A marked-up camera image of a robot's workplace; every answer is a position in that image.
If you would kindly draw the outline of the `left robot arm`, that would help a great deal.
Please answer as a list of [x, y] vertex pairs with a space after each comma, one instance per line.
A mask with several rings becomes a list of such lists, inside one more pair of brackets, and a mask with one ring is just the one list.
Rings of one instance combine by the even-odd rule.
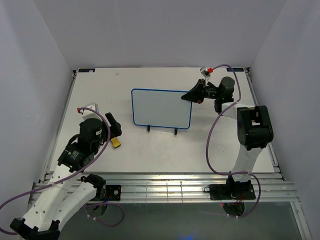
[[57, 240], [67, 221], [88, 201], [106, 195], [106, 181], [89, 174], [80, 186], [66, 196], [74, 182], [106, 149], [111, 139], [122, 135], [121, 124], [112, 113], [104, 116], [87, 107], [80, 108], [83, 121], [79, 133], [72, 136], [57, 161], [50, 181], [41, 188], [33, 206], [10, 224], [14, 234], [25, 240]]

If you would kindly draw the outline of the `yellow bone-shaped eraser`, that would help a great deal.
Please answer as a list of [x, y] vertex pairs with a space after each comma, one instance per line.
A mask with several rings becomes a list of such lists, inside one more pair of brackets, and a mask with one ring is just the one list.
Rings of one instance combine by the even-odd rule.
[[121, 142], [118, 140], [117, 137], [113, 137], [112, 139], [110, 139], [110, 141], [111, 141], [112, 147], [114, 149], [116, 149], [116, 148], [121, 146]]

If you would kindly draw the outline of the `blue framed whiteboard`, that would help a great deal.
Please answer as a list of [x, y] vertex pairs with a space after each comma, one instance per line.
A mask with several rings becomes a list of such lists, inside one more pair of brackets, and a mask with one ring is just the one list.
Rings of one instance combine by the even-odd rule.
[[192, 102], [185, 90], [134, 88], [131, 90], [132, 121], [136, 126], [189, 129]]

